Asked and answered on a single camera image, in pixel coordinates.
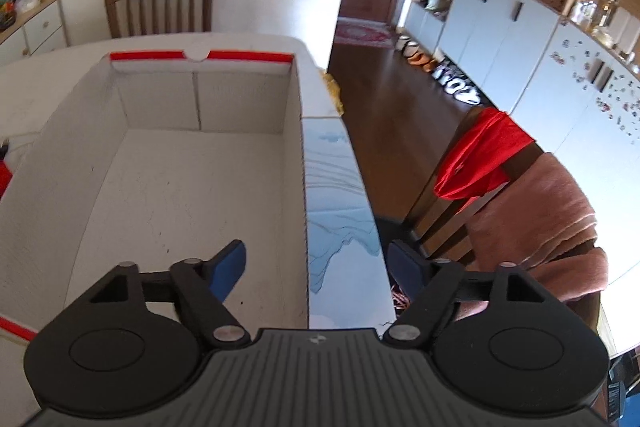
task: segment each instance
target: wooden floor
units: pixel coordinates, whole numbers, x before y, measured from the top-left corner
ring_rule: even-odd
[[[393,50],[334,44],[328,71],[373,211],[402,219],[470,106]]]

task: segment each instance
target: wooden chair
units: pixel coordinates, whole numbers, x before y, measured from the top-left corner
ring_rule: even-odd
[[[109,20],[109,29],[111,31],[111,37],[116,39],[122,37],[122,32],[120,31],[120,25],[118,24],[118,11],[116,9],[116,3],[119,1],[125,2],[126,8],[126,29],[127,29],[127,37],[132,37],[134,35],[157,35],[157,34],[165,34],[172,33],[171,28],[171,19],[172,12],[170,0],[161,0],[164,3],[164,6],[158,6],[160,2],[158,0],[150,0],[150,13],[151,20],[148,20],[146,16],[149,12],[149,6],[147,5],[147,0],[104,0],[104,4],[107,10],[107,19]],[[183,31],[194,32],[196,31],[196,2],[195,0],[188,0],[188,2],[183,3],[183,0],[177,0],[177,9],[175,10],[176,14],[176,23],[175,23],[175,33],[182,33]],[[202,31],[210,32],[211,31],[211,4],[212,0],[202,0]],[[132,12],[132,5],[137,5],[138,16],[135,17]],[[164,27],[160,28],[160,14],[164,14]],[[187,23],[184,25],[183,29],[183,19],[187,17]]]
[[[431,178],[427,181],[414,206],[402,221],[376,216],[376,225],[385,254],[388,245],[392,241],[399,239],[428,259],[447,257],[454,261],[459,261],[465,266],[468,266],[475,259],[468,239],[468,232],[465,226],[466,220],[476,212],[479,212],[501,190],[504,190],[504,188],[520,178],[543,154],[543,150],[535,142],[525,147],[502,165],[511,182],[474,201],[460,213],[459,211],[465,206],[467,199],[456,201],[439,199],[433,193],[439,167],[458,140],[474,126],[483,110],[483,107],[475,107],[463,118]],[[588,241],[571,252],[564,254],[564,256],[570,257],[586,253],[593,247],[594,241]],[[592,330],[596,330],[600,311],[600,293],[584,296],[578,301],[569,303],[568,306]]]

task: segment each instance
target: red stripe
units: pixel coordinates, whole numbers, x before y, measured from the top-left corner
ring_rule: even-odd
[[[4,317],[0,317],[0,329],[9,331],[9,333],[13,333],[16,337],[20,337],[27,342],[31,342],[36,336],[35,331],[11,322]]]
[[[284,62],[291,64],[290,53],[245,52],[239,50],[212,50],[207,56],[209,60],[249,60],[252,62]]]
[[[152,52],[114,52],[111,60],[184,60],[184,52],[180,51],[152,51]]]

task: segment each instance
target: red rug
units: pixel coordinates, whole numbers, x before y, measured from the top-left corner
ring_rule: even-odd
[[[393,48],[396,45],[396,36],[389,31],[385,23],[340,17],[335,28],[334,43]]]

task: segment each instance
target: white drawer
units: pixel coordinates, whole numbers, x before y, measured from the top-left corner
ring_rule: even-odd
[[[6,66],[11,62],[28,57],[29,49],[22,28],[18,28],[15,33],[0,44],[0,66]]]
[[[27,43],[31,53],[33,54],[60,26],[62,26],[62,19],[60,18],[60,7],[57,2],[50,4],[27,21],[24,25],[24,31],[27,35]]]
[[[43,53],[60,50],[62,48],[66,48],[65,31],[62,28],[58,28],[53,32],[53,35],[44,41],[31,55],[42,55]]]

